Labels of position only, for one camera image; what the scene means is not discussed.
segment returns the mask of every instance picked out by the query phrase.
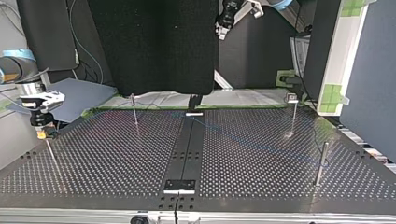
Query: black fabric backdrop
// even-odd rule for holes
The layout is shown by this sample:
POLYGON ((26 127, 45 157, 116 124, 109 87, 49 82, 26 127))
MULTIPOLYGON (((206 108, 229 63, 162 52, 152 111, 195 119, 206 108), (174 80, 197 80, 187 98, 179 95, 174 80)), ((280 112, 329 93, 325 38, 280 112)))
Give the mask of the black fabric backdrop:
POLYGON ((218 64, 218 0, 90 0, 120 94, 209 94, 218 64))

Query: metal rod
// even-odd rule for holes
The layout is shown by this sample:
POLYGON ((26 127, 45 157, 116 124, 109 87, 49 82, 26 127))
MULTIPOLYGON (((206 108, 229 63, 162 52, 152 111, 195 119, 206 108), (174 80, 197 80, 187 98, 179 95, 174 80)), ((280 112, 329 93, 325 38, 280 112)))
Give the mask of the metal rod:
POLYGON ((298 103, 295 103, 295 104, 294 104, 293 122, 294 122, 294 120, 296 119, 297 104, 298 104, 298 103))
POLYGON ((135 102, 135 100, 134 100, 134 94, 132 93, 131 94, 131 105, 132 105, 132 108, 134 109, 134 124, 139 124, 139 122, 137 121, 137 115, 136 115, 136 108, 135 108, 135 106, 136 106, 136 102, 135 102))
POLYGON ((315 179, 315 186, 320 186, 320 179, 323 173, 323 166, 326 162, 327 152, 329 151, 329 143, 325 142, 323 144, 322 154, 320 157, 320 165, 318 168, 317 178, 315 179))
POLYGON ((52 146, 50 145, 50 141, 48 139, 46 139, 46 143, 47 143, 47 147, 49 148, 50 156, 56 161, 55 154, 53 154, 52 146))

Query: metal bracket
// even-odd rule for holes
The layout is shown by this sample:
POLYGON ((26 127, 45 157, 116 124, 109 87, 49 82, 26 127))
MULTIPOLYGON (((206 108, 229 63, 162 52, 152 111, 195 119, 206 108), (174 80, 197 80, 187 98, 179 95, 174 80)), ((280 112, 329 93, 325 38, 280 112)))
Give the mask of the metal bracket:
POLYGON ((194 194, 195 180, 167 180, 164 194, 194 194))
MULTIPOLYGON (((262 10, 262 3, 257 0, 247 0, 242 8, 235 15, 235 24, 240 22, 248 13, 252 13, 256 19, 264 15, 262 10)), ((230 29, 222 27, 216 23, 216 33, 220 40, 224 40, 225 36, 230 32, 230 29)))

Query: gray panel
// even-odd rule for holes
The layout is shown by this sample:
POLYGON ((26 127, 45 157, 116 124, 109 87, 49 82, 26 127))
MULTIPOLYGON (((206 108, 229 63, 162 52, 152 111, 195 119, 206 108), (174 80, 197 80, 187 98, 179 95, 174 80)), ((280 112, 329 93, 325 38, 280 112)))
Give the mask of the gray panel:
POLYGON ((202 171, 186 168, 200 176, 194 210, 396 214, 396 176, 312 112, 298 110, 292 137, 291 108, 207 111, 202 125, 202 171), (316 188, 324 141, 329 163, 316 188))
POLYGON ((162 111, 100 112, 0 172, 0 207, 157 210, 179 136, 162 111))
MULTIPOLYGON (((65 95, 64 103, 51 111, 55 119, 71 123, 84 110, 103 104, 117 91, 108 86, 68 78, 48 86, 48 90, 59 91, 65 95)), ((9 110, 30 114, 26 109, 16 105, 9 105, 9 110)))
POLYGON ((396 1, 369 6, 353 66, 341 121, 351 131, 396 161, 396 1))
POLYGON ((319 98, 340 3, 341 0, 317 1, 317 9, 304 71, 304 82, 307 91, 309 96, 314 100, 319 98))

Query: metal plate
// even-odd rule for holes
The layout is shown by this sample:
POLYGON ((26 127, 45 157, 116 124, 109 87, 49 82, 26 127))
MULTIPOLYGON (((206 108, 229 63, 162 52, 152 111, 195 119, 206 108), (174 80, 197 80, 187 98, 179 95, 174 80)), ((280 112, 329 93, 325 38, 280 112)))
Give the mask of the metal plate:
POLYGON ((195 122, 204 132, 202 172, 184 178, 199 179, 196 211, 396 214, 396 176, 304 109, 294 122, 291 108, 206 111, 195 122), (329 164, 315 188, 324 141, 329 164))
POLYGON ((86 119, 52 143, 57 161, 39 149, 2 171, 1 206, 158 209, 181 113, 137 112, 138 125, 131 110, 86 119))

